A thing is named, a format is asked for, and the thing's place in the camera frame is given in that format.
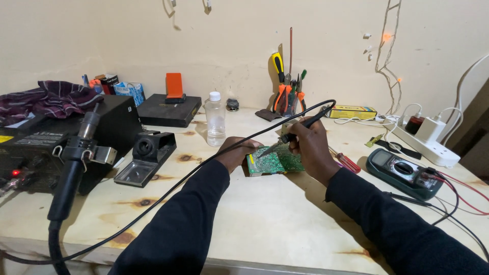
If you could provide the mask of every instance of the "circuit board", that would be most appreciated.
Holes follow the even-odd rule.
[[[251,177],[262,174],[276,174],[304,171],[301,156],[294,156],[287,145],[278,146],[275,151],[258,158],[269,146],[261,146],[253,154],[246,157]]]

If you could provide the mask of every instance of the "wooden workbench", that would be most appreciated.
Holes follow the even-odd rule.
[[[226,134],[245,137],[279,121],[275,120],[273,124],[267,122],[255,116],[256,111],[241,108],[235,113],[226,112]],[[151,130],[174,132],[178,147],[161,167],[157,177],[154,177],[155,180],[144,189],[115,184],[112,179],[106,179],[88,196],[76,198],[71,215],[63,223],[61,232],[67,254],[78,252],[117,232],[148,207],[148,200],[150,203],[157,200],[200,161],[217,151],[217,148],[208,146],[205,141],[205,114],[202,112],[201,109],[186,129],[148,127]],[[399,193],[365,170],[366,158],[378,146],[368,148],[364,143],[370,137],[385,133],[385,128],[356,123],[338,125],[328,118],[322,121],[328,129],[329,144],[362,167],[360,176],[381,190]],[[255,139],[271,145],[277,137],[276,131],[270,131]],[[405,145],[394,135],[390,139]],[[130,160],[131,153],[109,177],[114,177]],[[433,166],[425,159],[422,162]],[[450,170],[436,168],[489,196],[489,186],[460,165]],[[489,205],[482,197],[466,187],[454,184],[460,195],[474,206],[489,210]],[[385,261],[365,238],[360,227],[334,204],[323,202],[325,192],[325,187],[306,173],[250,178],[245,177],[243,169],[236,169],[231,174],[231,185],[216,212],[208,263],[235,266],[254,266],[259,263],[271,269],[280,266],[285,270],[303,267],[370,274],[389,272]],[[442,187],[437,197],[430,202],[448,210],[453,208],[450,204],[454,204],[455,195],[447,186]],[[48,255],[49,222],[46,216],[51,200],[49,194],[25,192],[13,192],[0,199],[0,247],[11,252]],[[474,211],[460,203],[460,210],[455,213],[455,217],[489,245],[489,219],[472,214]],[[440,218],[440,214],[429,208],[406,205],[428,222]],[[155,212],[150,212],[104,247],[78,259],[113,263]],[[443,221],[439,227],[483,257],[478,244],[459,226],[451,221]]]

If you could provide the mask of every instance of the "yellow screwdriver handle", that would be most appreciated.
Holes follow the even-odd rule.
[[[278,80],[280,81],[280,83],[283,83],[285,81],[284,62],[282,61],[282,57],[280,56],[279,52],[272,54],[272,63],[275,66],[275,70],[277,71]]]

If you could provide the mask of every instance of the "power strip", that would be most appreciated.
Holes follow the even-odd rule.
[[[395,126],[396,121],[386,118],[381,124],[384,125],[389,131],[391,131]],[[438,142],[431,142],[426,144],[412,134],[406,132],[403,127],[396,127],[392,132],[409,146],[413,147],[414,150],[420,152],[426,159],[431,161],[437,166],[454,166],[460,160],[460,157],[448,150],[443,145]]]

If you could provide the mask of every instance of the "striped cloth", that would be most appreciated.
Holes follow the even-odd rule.
[[[94,89],[66,81],[38,81],[39,88],[0,95],[0,126],[24,120],[30,112],[66,118],[85,113],[104,98]]]

